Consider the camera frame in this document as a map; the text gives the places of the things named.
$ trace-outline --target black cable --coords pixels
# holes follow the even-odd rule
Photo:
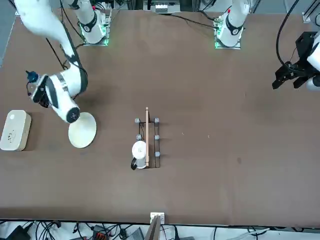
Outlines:
[[[320,25],[317,23],[317,17],[320,15],[320,12],[315,16],[314,18],[314,24],[320,27]]]
[[[174,227],[174,240],[180,240],[178,229],[177,229],[176,225],[173,225],[173,227]]]
[[[48,236],[48,234],[49,234],[51,240],[56,240],[56,239],[54,238],[54,236],[53,236],[53,235],[51,234],[51,232],[50,232],[50,229],[51,229],[55,224],[54,224],[53,222],[49,223],[48,225],[47,225],[46,222],[44,222],[44,224],[45,224],[45,226],[47,227],[46,235]]]
[[[203,9],[202,11],[206,10],[210,5],[211,7],[216,3],[217,0],[211,0]]]
[[[58,55],[57,55],[57,53],[56,53],[56,51],[55,51],[54,47],[51,45],[51,42],[49,41],[49,39],[48,39],[48,38],[45,38],[45,40],[46,40],[46,42],[49,44],[49,46],[50,46],[51,50],[53,51],[53,53],[54,53],[54,55],[55,55],[55,57],[56,57],[56,59],[58,59],[58,61],[59,61],[60,65],[61,65],[61,67],[62,67],[62,69],[64,70],[64,69],[65,69],[65,68],[64,68],[64,65],[63,65],[63,64],[62,64],[62,62],[60,61],[60,58],[58,57]]]
[[[106,10],[106,8],[102,5],[101,2],[96,2],[94,6],[98,5],[98,7],[100,7],[100,10]]]
[[[80,43],[78,46],[75,47],[75,49],[78,49],[79,47],[81,47],[81,46],[83,46],[83,45],[85,45],[85,43]],[[67,68],[66,63],[67,63],[67,60],[65,60],[65,61],[63,62],[63,64],[62,64],[64,69]]]
[[[201,23],[201,22],[193,21],[193,20],[185,18],[183,16],[178,16],[178,15],[170,15],[170,16],[176,17],[176,18],[179,18],[179,19],[183,19],[183,20],[189,21],[189,22],[194,23],[194,24],[199,24],[199,25],[207,27],[207,28],[219,29],[217,26],[211,26],[211,25],[207,25],[207,24],[204,24],[204,23]]]
[[[293,50],[293,52],[292,52],[292,56],[290,57],[289,62],[291,62],[292,58],[294,57],[294,54],[295,54],[295,51],[296,51],[296,50],[297,50],[297,47],[295,47],[295,49]]]
[[[203,10],[200,10],[199,13],[202,13],[207,19],[214,21],[216,18],[215,17],[209,17]]]
[[[27,222],[25,222],[25,224],[23,224],[22,225],[22,227],[24,227],[25,225],[27,225],[28,223],[31,223],[32,221],[27,221]]]
[[[254,13],[256,12],[256,10],[257,10],[260,2],[261,2],[261,0],[257,0],[257,1],[255,2],[255,4],[254,4],[253,7],[252,7],[252,11],[251,11],[252,14],[254,14]]]
[[[126,229],[130,228],[132,226],[132,224],[130,224],[129,226],[125,227],[125,228],[121,228],[120,226],[120,232],[118,235],[116,235],[114,238],[112,238],[112,240],[115,240],[117,237],[119,237],[121,240],[125,240],[127,239],[127,232]]]
[[[116,225],[116,226],[114,226],[113,228],[111,228],[107,233],[110,233],[109,234],[109,237],[111,237],[111,238],[113,238],[116,234],[117,234],[117,231],[118,231],[118,227],[120,227],[120,230],[121,230],[121,226],[120,225]]]
[[[41,222],[38,223],[38,225],[36,226],[36,229],[35,229],[35,240],[38,240],[38,228],[39,228],[40,223]]]
[[[95,229],[95,227],[94,226],[90,226],[88,223],[86,223],[85,222],[85,225],[87,225],[88,226],[88,228],[90,228],[91,229],[91,231],[93,231],[94,229]]]
[[[293,231],[297,233],[302,233],[305,229],[302,227],[301,230],[297,230],[295,227],[292,227]]]
[[[285,66],[289,71],[296,73],[296,74],[304,74],[304,71],[301,70],[296,70],[294,68],[289,67],[287,64],[284,63],[284,61],[281,59],[281,56],[279,54],[279,39],[280,39],[280,34],[282,29],[284,28],[284,25],[286,24],[286,21],[288,19],[288,17],[290,16],[291,12],[293,11],[293,9],[295,8],[295,6],[298,4],[300,0],[295,0],[295,2],[293,3],[293,5],[291,6],[290,10],[288,11],[288,13],[286,14],[283,22],[281,23],[281,26],[279,28],[278,34],[276,36],[276,42],[275,42],[275,50],[276,50],[276,56],[278,57],[278,60],[280,61],[280,63]]]
[[[15,10],[17,10],[16,5],[15,5],[11,0],[8,0],[8,1],[9,1],[9,3],[12,5],[12,7],[13,7]]]
[[[231,7],[232,5],[230,5],[224,12],[226,13]]]
[[[60,0],[60,7],[62,8],[62,11],[64,12],[64,15],[65,15],[65,18],[68,20],[68,22],[70,23],[71,27],[73,28],[73,30],[76,32],[76,34],[78,34],[78,36],[84,40],[84,38],[81,36],[81,34],[76,30],[76,28],[74,27],[74,25],[71,23],[66,11],[65,11],[65,8],[64,8],[64,5],[62,3],[62,1]]]
[[[79,223],[78,223],[78,222],[76,223],[76,230],[78,231],[78,234],[79,234],[80,238],[81,238],[82,240],[85,240],[85,238],[84,238],[84,237],[81,235],[81,233],[80,233]]]
[[[50,237],[50,239],[51,240],[56,240],[55,238],[54,238],[54,236],[51,234],[51,232],[50,232],[50,228],[52,228],[52,226],[55,224],[54,222],[50,222],[48,225],[47,225],[47,223],[44,221],[44,222],[40,222],[40,224],[42,225],[42,227],[43,227],[43,231],[42,231],[42,233],[40,234],[40,239],[41,239],[41,236],[42,236],[42,239],[44,240],[44,239],[48,239],[48,234],[49,234],[49,237]]]
[[[249,226],[246,230],[248,231],[248,233],[250,233],[250,228],[253,229],[253,231],[255,232],[256,229],[254,226]],[[263,232],[260,232],[260,233],[252,233],[251,236],[254,236],[255,237],[255,240],[258,240],[258,236],[261,236],[263,234],[265,234],[268,230],[265,230]]]
[[[216,240],[216,232],[217,232],[217,227],[214,229],[213,240]]]
[[[161,227],[162,227],[162,230],[163,230],[163,233],[164,233],[165,240],[168,240],[168,239],[167,239],[167,235],[166,235],[166,231],[165,231],[164,226],[163,226],[163,225],[161,225]]]

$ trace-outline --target blue knob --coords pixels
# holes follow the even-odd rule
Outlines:
[[[25,71],[28,76],[26,77],[29,83],[35,83],[38,80],[39,75],[35,71]]]

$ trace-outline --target electrical outlet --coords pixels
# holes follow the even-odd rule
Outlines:
[[[150,223],[155,216],[160,216],[161,224],[165,224],[165,213],[164,212],[150,212]]]

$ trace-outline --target white box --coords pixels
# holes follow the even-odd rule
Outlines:
[[[25,149],[31,125],[31,116],[24,110],[11,110],[6,116],[0,149],[22,151]]]

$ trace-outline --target floor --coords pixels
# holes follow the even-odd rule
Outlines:
[[[29,224],[25,221],[11,221],[11,222],[5,222],[4,224],[0,225],[0,238],[6,238],[9,236],[9,234],[18,226],[23,226],[25,224],[25,227]],[[28,231],[28,234],[31,236],[31,239],[36,239],[36,228],[37,228],[38,222],[35,222],[31,228]],[[74,227],[76,223],[75,222],[63,222],[61,224],[60,228],[53,227],[50,233],[56,240],[74,240],[79,239],[80,235],[78,232],[73,233]],[[89,226],[95,226],[95,223],[89,223]],[[109,226],[112,226],[113,224],[104,224],[105,228],[108,228]],[[128,227],[129,225],[123,224],[121,225],[121,228]],[[130,236],[136,229],[141,228],[142,234],[145,237],[148,231],[148,225],[132,225],[127,228],[126,233],[127,236]],[[40,234],[43,231],[43,227],[40,225],[37,231],[37,238],[40,239]],[[119,229],[117,232],[115,230],[112,230],[112,235],[117,235],[119,233]],[[163,225],[163,230],[160,231],[160,240],[171,240],[175,238],[175,228],[173,225]],[[81,233],[81,236],[87,237],[89,239],[92,236],[92,231],[89,227],[87,227],[84,223],[79,224],[79,230]],[[294,231],[267,231],[265,234],[258,236],[256,238],[255,236],[246,235],[247,230],[246,229],[238,229],[238,228],[225,228],[225,227],[218,227],[215,233],[215,227],[212,226],[177,226],[177,231],[179,237],[187,238],[187,237],[193,237],[188,238],[188,240],[318,240],[320,233],[310,233],[310,232],[294,232]],[[120,240],[119,237],[109,238],[112,240]]]

